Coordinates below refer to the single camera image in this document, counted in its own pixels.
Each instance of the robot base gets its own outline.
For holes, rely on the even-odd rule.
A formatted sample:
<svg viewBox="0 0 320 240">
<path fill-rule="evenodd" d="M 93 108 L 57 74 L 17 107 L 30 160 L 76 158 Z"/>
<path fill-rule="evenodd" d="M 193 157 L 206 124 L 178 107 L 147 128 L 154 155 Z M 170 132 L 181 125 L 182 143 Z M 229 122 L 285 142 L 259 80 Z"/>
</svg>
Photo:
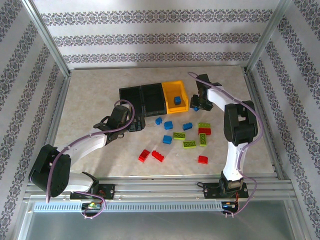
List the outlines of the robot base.
<svg viewBox="0 0 320 240">
<path fill-rule="evenodd" d="M 94 194 L 100 195 L 106 200 L 113 200 L 115 196 L 115 185 L 114 184 L 99 184 L 97 192 Z M 98 199 L 92 196 L 87 196 L 79 193 L 70 193 L 70 200 L 93 200 Z"/>
<path fill-rule="evenodd" d="M 218 182 L 203 183 L 203 194 L 205 199 L 230 199 L 236 198 L 235 193 L 239 194 L 240 199 L 247 199 L 249 197 L 247 184 L 243 183 L 242 188 L 232 192 L 222 193 Z"/>
</svg>

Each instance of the patterned wallpaper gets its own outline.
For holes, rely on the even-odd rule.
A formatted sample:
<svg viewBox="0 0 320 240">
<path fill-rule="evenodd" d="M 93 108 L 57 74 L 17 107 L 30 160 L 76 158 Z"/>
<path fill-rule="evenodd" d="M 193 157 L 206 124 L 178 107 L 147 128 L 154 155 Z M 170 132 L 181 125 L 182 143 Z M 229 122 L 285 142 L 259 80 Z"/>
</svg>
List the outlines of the patterned wallpaper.
<svg viewBox="0 0 320 240">
<path fill-rule="evenodd" d="M 317 1 L 293 1 L 251 72 L 312 239 L 320 239 L 319 16 Z"/>
<path fill-rule="evenodd" d="M 64 76 L 20 0 L 0 0 L 0 240 L 10 239 Z"/>
<path fill-rule="evenodd" d="M 34 0 L 69 68 L 245 66 L 279 0 Z"/>
</svg>

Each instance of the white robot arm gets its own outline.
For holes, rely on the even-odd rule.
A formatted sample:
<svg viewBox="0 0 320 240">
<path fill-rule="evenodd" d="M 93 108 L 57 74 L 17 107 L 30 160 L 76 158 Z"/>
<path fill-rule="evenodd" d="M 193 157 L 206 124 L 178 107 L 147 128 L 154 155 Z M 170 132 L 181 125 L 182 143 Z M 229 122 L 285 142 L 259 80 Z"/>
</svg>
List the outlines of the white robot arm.
<svg viewBox="0 0 320 240">
<path fill-rule="evenodd" d="M 29 180 L 42 190 L 47 191 L 51 166 L 60 154 L 50 179 L 50 197 L 56 197 L 62 192 L 96 194 L 99 181 L 86 172 L 70 172 L 70 168 L 79 159 L 106 146 L 118 137 L 123 136 L 125 132 L 136 132 L 144 129 L 146 125 L 144 117 L 136 116 L 134 121 L 129 123 L 128 118 L 131 117 L 133 118 L 132 113 L 127 107 L 116 105 L 111 116 L 106 116 L 95 124 L 90 132 L 74 141 L 72 147 L 68 148 L 71 145 L 70 143 L 58 147 L 49 144 L 43 146 L 31 169 Z"/>
<path fill-rule="evenodd" d="M 242 189 L 243 175 L 240 170 L 243 168 L 248 149 L 244 147 L 251 143 L 258 134 L 257 119 L 239 101 L 236 102 L 236 98 L 227 93 L 221 84 L 213 83 L 214 88 L 204 84 L 204 82 L 211 84 L 207 74 L 198 75 L 195 78 L 203 83 L 196 82 L 198 95 L 193 95 L 190 107 L 210 111 L 213 108 L 213 104 L 215 104 L 224 111 L 223 132 L 228 141 L 228 153 L 219 185 L 222 194 L 233 193 Z M 252 101 L 243 101 L 243 103 L 253 110 L 255 109 Z"/>
<path fill-rule="evenodd" d="M 225 106 L 228 104 L 236 104 L 236 102 L 231 101 L 230 98 L 226 97 L 221 91 L 215 89 L 208 89 L 207 91 L 208 100 L 215 105 L 217 105 L 222 111 L 225 111 Z M 238 161 L 239 154 L 242 148 L 247 145 L 248 142 L 240 143 L 238 146 L 235 146 L 232 142 L 228 142 L 228 153 L 226 157 L 226 163 L 223 169 L 223 174 L 228 181 L 236 181 L 242 178 L 242 175 L 239 173 Z M 247 148 L 243 150 L 242 161 L 240 162 L 240 169 L 244 166 L 244 159 L 246 157 Z"/>
</svg>

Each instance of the red lego brick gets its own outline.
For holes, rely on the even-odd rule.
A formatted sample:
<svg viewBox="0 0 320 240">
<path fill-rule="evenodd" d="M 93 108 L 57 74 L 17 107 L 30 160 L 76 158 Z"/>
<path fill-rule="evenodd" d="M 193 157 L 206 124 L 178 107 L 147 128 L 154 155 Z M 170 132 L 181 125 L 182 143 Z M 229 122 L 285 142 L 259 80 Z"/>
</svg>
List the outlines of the red lego brick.
<svg viewBox="0 0 320 240">
<path fill-rule="evenodd" d="M 143 150 L 139 156 L 139 160 L 144 163 L 149 154 L 150 152 L 148 150 Z"/>
<path fill-rule="evenodd" d="M 156 159 L 158 159 L 160 162 L 163 162 L 165 157 L 162 156 L 160 153 L 158 153 L 157 151 L 152 151 L 151 153 L 152 156 L 154 156 Z"/>
<path fill-rule="evenodd" d="M 198 134 L 211 135 L 211 128 L 199 127 Z"/>
<path fill-rule="evenodd" d="M 199 156 L 198 163 L 200 163 L 200 164 L 208 164 L 208 157 L 207 156 Z"/>
</svg>

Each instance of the green lego brick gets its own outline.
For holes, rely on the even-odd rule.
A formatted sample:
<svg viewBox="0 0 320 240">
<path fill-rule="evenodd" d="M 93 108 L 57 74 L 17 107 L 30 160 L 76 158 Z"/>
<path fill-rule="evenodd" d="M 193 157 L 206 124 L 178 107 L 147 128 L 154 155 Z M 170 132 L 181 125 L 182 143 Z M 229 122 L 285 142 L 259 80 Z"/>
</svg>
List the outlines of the green lego brick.
<svg viewBox="0 0 320 240">
<path fill-rule="evenodd" d="M 210 129 L 210 123 L 206 123 L 206 122 L 199 122 L 198 124 L 198 128 L 200 129 Z"/>
<path fill-rule="evenodd" d="M 186 140 L 186 133 L 185 132 L 174 132 L 173 139 Z"/>
<path fill-rule="evenodd" d="M 196 146 L 196 141 L 183 141 L 184 149 L 194 149 Z"/>
<path fill-rule="evenodd" d="M 200 147 L 207 146 L 207 137 L 206 137 L 205 133 L 200 133 L 199 134 L 199 146 Z"/>
</svg>

